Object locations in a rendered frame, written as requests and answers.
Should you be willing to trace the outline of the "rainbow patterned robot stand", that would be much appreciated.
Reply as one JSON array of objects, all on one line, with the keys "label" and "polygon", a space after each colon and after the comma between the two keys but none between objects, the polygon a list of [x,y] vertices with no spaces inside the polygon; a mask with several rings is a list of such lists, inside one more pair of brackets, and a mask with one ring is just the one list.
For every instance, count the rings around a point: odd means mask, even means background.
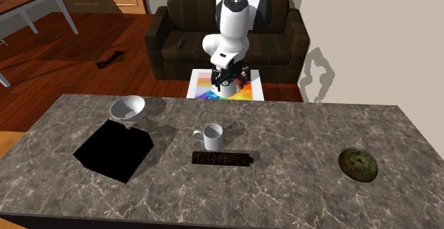
[{"label": "rainbow patterned robot stand", "polygon": [[259,70],[251,70],[251,82],[247,82],[242,90],[232,97],[219,97],[211,91],[211,69],[193,69],[187,98],[210,100],[264,100]]}]

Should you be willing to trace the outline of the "dark brown sofa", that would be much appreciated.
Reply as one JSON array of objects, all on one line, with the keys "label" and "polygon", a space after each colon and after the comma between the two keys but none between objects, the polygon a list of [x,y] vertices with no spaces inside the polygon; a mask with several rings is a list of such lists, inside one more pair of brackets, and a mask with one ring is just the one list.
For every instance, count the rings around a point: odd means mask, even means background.
[{"label": "dark brown sofa", "polygon": [[[250,48],[243,64],[258,70],[263,82],[296,83],[310,37],[300,11],[290,8],[289,0],[268,1],[271,21],[248,33]],[[216,0],[168,0],[157,9],[144,36],[154,77],[188,80],[192,70],[211,68],[202,40],[216,32]]]}]

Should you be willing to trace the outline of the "white mug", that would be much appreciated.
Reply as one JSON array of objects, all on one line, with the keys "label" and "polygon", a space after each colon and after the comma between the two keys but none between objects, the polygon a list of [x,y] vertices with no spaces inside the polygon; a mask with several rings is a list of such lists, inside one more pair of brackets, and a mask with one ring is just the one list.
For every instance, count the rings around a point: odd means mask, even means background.
[{"label": "white mug", "polygon": [[219,124],[207,124],[202,130],[195,130],[193,136],[203,142],[208,151],[221,151],[223,148],[223,128]]}]

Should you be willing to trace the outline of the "dark brown cylinder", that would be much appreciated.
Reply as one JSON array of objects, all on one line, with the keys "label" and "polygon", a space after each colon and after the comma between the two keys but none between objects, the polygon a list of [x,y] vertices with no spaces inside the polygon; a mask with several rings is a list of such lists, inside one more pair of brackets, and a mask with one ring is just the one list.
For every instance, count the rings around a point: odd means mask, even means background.
[{"label": "dark brown cylinder", "polygon": [[191,157],[192,164],[250,166],[254,162],[254,158],[245,153],[194,151]]}]

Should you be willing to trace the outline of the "white bowl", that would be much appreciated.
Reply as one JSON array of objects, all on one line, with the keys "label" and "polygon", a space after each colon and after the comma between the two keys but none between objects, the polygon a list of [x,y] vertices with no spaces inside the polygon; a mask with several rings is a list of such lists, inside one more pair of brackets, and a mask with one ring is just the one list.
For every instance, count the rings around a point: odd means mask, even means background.
[{"label": "white bowl", "polygon": [[115,101],[110,114],[115,119],[122,121],[135,121],[140,117],[145,107],[145,100],[138,95],[128,95]]}]

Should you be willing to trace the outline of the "dark brown elongated object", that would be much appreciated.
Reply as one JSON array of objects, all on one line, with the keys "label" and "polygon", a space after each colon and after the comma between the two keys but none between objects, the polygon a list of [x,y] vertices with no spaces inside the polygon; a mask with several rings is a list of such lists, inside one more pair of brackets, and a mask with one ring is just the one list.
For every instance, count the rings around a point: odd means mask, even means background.
[{"label": "dark brown elongated object", "polygon": [[125,52],[121,50],[116,50],[110,58],[104,61],[96,63],[99,69],[107,68],[108,66],[125,60]]}]

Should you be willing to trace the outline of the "black box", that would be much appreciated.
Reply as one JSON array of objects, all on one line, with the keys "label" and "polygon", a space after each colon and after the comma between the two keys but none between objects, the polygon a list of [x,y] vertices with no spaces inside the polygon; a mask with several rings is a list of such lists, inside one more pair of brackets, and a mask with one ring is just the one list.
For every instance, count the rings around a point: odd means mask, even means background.
[{"label": "black box", "polygon": [[127,183],[153,146],[148,132],[107,120],[73,156],[87,169]]}]

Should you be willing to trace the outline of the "green brown round fruit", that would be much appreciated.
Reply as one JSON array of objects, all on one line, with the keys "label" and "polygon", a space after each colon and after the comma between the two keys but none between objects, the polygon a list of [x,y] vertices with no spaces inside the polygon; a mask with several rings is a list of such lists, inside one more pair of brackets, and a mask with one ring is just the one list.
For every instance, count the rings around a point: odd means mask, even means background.
[{"label": "green brown round fruit", "polygon": [[345,149],[338,158],[340,169],[355,181],[368,183],[378,174],[378,165],[375,158],[363,149]]}]

